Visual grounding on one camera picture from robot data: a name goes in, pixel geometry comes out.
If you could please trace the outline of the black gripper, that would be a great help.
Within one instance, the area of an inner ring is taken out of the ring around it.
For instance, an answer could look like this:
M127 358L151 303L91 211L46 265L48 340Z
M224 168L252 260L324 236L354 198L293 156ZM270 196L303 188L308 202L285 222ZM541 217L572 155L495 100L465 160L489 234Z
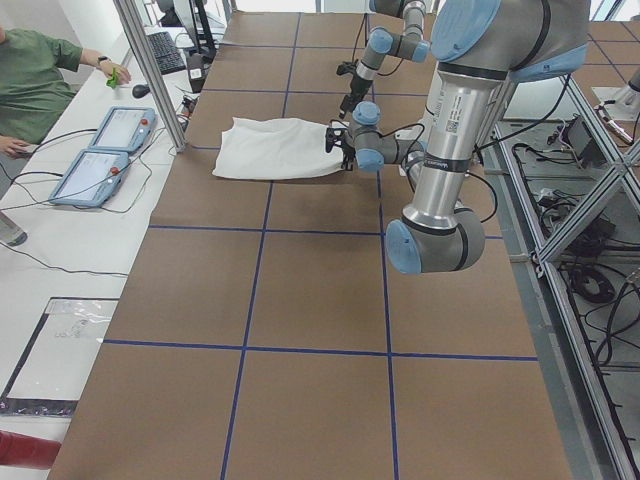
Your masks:
M371 81L354 74L350 82L350 93L345 95L339 106L339 117L345 118L348 113L351 113L355 106L356 100L354 98L364 98L371 87Z
M355 160L355 149L347 140L341 141L341 149L343 151L343 161L341 163L341 169L344 171L351 171L352 161Z

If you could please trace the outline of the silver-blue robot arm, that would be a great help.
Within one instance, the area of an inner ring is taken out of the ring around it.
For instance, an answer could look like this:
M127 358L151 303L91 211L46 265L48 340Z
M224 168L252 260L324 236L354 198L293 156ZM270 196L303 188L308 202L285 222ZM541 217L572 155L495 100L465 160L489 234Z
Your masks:
M386 230L386 252L405 274L448 272L472 266L485 233L459 192L487 118L492 92L503 82L524 83L569 74L587 54L590 5L586 1L449 1L431 32L421 1L373 1L374 12L403 20L394 34L374 28L357 62L340 114L349 122L344 151L365 171L398 161L416 183L412 201ZM396 140L378 128L379 107L366 94L387 56L437 66L417 140Z
M391 33L384 27L375 27L363 56L359 60L342 62L336 70L339 76L351 74L350 92L340 106L339 118L353 113L355 107L368 94L373 81L387 56L422 63L426 60L430 43L424 39L424 19L429 11L427 1L370 1L369 9L404 21L401 34Z

